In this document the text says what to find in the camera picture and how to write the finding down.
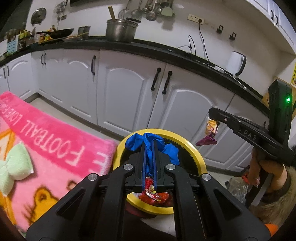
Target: black countertop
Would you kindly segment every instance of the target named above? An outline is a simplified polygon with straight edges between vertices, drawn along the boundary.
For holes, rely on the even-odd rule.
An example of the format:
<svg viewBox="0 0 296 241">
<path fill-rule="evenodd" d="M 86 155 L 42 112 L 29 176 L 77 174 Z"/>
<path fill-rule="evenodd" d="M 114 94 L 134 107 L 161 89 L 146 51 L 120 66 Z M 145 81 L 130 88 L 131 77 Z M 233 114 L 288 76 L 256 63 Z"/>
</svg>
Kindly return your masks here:
<svg viewBox="0 0 296 241">
<path fill-rule="evenodd" d="M 166 45 L 135 39 L 133 43 L 108 42 L 104 37 L 90 37 L 88 40 L 57 40 L 44 45 L 33 44 L 26 49 L 16 52 L 14 55 L 0 62 L 0 66 L 27 53 L 48 49 L 88 49 L 88 50 L 113 50 L 137 54 L 156 59 L 201 75 L 240 96 L 266 116 L 269 116 L 269 108 L 261 101 L 262 96 L 242 80 L 235 80 L 227 72 L 224 74 L 214 69 L 215 64 L 194 56 L 185 51 Z"/>
</svg>

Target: pink blanket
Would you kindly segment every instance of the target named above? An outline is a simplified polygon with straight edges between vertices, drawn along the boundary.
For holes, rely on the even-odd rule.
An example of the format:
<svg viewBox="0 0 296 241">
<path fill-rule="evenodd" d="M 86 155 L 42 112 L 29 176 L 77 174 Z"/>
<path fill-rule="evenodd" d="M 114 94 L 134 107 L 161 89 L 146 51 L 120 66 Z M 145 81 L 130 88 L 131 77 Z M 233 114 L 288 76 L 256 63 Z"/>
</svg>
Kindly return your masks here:
<svg viewBox="0 0 296 241">
<path fill-rule="evenodd" d="M 5 92 L 0 95 L 0 161 L 20 141 L 34 174 L 15 181 L 8 197 L 0 193 L 0 205 L 22 232 L 89 173 L 107 174 L 116 150 L 114 141 L 85 133 Z"/>
</svg>

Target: wall outlet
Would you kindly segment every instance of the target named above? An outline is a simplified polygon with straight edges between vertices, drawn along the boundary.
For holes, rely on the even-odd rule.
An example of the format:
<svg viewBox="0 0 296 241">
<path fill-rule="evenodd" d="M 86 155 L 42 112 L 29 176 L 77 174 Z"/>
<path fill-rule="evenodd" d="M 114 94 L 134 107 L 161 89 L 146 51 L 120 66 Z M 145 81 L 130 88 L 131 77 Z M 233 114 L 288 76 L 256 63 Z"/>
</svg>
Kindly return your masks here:
<svg viewBox="0 0 296 241">
<path fill-rule="evenodd" d="M 200 23 L 201 25 L 203 25 L 204 24 L 204 22 L 205 22 L 205 20 L 203 19 L 203 18 L 200 18 L 200 17 L 198 17 L 198 16 L 195 16 L 195 15 L 193 15 L 193 14 L 189 14 L 188 15 L 188 18 L 187 18 L 188 20 L 191 20 L 191 21 L 193 21 L 193 22 L 196 22 L 196 23 L 198 23 L 198 20 L 202 20 L 202 22 Z"/>
</svg>

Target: snack bag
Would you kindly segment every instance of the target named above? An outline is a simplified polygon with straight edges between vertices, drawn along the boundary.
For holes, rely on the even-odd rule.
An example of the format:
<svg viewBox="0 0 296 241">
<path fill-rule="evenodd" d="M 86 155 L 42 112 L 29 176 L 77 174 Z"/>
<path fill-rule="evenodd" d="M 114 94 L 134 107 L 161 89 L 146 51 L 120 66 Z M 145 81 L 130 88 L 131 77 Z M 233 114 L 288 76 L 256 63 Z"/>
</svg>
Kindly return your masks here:
<svg viewBox="0 0 296 241">
<path fill-rule="evenodd" d="M 204 146 L 204 145 L 217 145 L 217 141 L 214 139 L 215 135 L 218 131 L 218 127 L 220 122 L 212 120 L 209 115 L 207 115 L 206 121 L 206 130 L 205 130 L 205 137 L 198 141 L 195 145 L 196 146 Z"/>
<path fill-rule="evenodd" d="M 165 204 L 169 197 L 170 195 L 168 193 L 156 193 L 153 179 L 151 177 L 146 177 L 145 191 L 139 196 L 141 201 L 153 206 L 159 206 L 160 204 Z"/>
</svg>

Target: tile floor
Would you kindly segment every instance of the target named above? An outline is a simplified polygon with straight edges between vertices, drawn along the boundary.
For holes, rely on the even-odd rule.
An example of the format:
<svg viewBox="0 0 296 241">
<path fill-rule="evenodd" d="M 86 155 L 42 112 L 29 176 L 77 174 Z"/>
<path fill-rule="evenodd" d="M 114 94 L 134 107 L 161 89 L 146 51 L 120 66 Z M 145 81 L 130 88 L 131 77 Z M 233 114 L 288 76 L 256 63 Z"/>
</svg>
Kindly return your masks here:
<svg viewBox="0 0 296 241">
<path fill-rule="evenodd" d="M 65 123 L 68 123 L 72 126 L 75 126 L 76 128 L 78 129 L 81 129 L 85 132 L 88 132 L 94 136 L 97 136 L 99 138 L 102 138 L 102 139 L 113 139 L 115 140 L 114 138 L 108 136 L 107 134 L 105 133 L 102 133 L 101 131 L 97 131 L 97 130 L 94 130 L 92 129 L 91 127 L 88 127 L 84 124 L 82 124 L 81 122 L 77 121 L 77 120 L 74 120 L 73 118 L 69 117 L 68 115 L 64 114 L 63 112 L 59 111 L 58 109 L 54 108 L 53 106 L 51 106 L 50 104 L 48 104 L 47 102 L 45 102 L 44 100 L 40 99 L 40 98 L 37 98 L 35 100 L 33 100 L 31 103 L 30 103 L 32 106 L 36 107 L 37 109 L 65 122 Z M 211 174 L 219 183 L 221 183 L 224 187 L 224 183 L 226 181 L 228 181 L 231 176 L 228 176 L 228 175 L 224 175 L 224 174 L 220 174 L 220 173 L 215 173 L 215 172 L 209 172 L 209 174 Z"/>
<path fill-rule="evenodd" d="M 69 125 L 72 125 L 82 131 L 88 132 L 94 136 L 101 138 L 101 139 L 113 139 L 117 143 L 120 142 L 112 137 L 107 136 L 106 134 L 102 133 L 101 131 L 94 130 L 89 126 L 86 126 L 86 125 L 82 124 L 81 122 L 74 120 L 73 118 L 69 117 L 68 115 L 66 115 L 63 112 L 59 111 L 58 109 L 54 108 L 53 106 L 51 106 L 50 104 L 48 104 L 47 102 L 45 102 L 44 100 L 42 100 L 40 98 L 33 100 L 30 104 L 32 106 L 36 107 L 37 109 L 65 122 Z"/>
</svg>

